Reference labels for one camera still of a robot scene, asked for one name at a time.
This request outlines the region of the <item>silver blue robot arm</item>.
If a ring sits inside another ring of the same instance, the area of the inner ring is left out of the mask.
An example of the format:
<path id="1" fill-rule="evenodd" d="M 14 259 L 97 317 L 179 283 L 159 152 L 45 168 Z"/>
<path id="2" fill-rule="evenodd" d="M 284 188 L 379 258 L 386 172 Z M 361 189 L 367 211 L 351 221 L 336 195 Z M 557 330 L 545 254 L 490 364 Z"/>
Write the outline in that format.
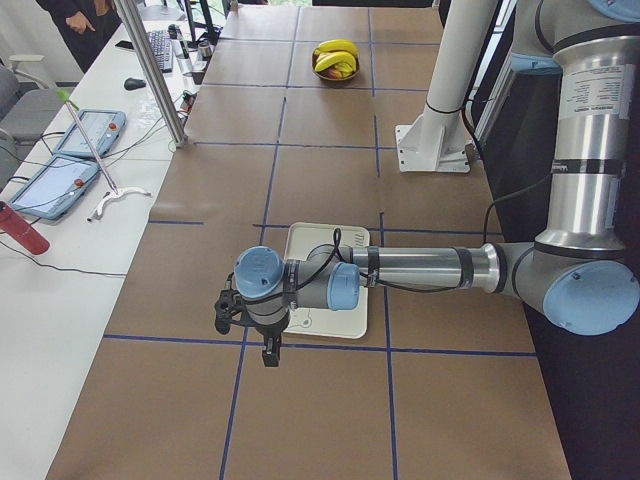
<path id="1" fill-rule="evenodd" d="M 511 65 L 561 75 L 545 229 L 531 242 L 478 248 L 315 247 L 285 260 L 265 246 L 244 251 L 215 305 L 215 327 L 256 329 L 263 362 L 280 360 L 293 310 L 351 310 L 362 288 L 417 293 L 479 288 L 516 297 L 580 335 L 616 329 L 635 312 L 639 283 L 623 264 L 614 212 L 639 65 L 635 1 L 521 1 Z"/>

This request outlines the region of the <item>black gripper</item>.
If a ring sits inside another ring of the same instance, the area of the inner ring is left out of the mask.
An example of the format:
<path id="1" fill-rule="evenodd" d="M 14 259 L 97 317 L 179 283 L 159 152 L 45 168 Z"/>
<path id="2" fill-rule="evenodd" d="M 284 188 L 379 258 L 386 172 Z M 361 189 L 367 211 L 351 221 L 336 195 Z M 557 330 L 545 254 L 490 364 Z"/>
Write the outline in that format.
<path id="1" fill-rule="evenodd" d="M 262 359 L 265 367 L 279 366 L 282 333 L 285 329 L 285 326 L 279 324 L 259 325 L 256 328 L 263 337 Z"/>

